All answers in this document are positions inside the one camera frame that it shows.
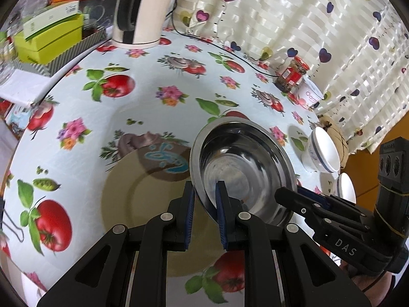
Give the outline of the person's right hand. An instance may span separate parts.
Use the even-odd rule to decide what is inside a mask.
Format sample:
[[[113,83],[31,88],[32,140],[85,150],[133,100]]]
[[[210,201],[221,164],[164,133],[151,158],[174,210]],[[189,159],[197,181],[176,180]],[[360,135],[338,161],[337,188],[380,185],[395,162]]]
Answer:
[[[358,275],[357,270],[345,261],[341,261],[340,269],[362,291],[364,291],[367,287],[372,286],[365,291],[365,296],[369,299],[372,306],[378,306],[388,294],[393,278],[392,273],[387,272],[382,275],[379,280],[377,280],[377,277]]]

